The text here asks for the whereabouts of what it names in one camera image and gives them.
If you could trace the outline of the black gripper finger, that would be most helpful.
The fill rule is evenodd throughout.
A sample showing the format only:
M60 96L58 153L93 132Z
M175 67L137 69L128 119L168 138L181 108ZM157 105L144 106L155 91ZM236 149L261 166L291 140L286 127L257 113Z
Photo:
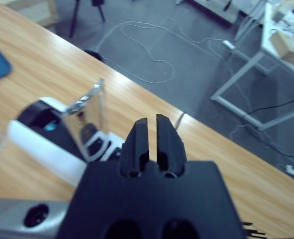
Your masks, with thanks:
M140 177L149 162L147 118L137 120L122 145L121 174L128 178Z
M187 162L184 144L170 119L162 114L156 115L156 146L160 171L174 178L184 174Z

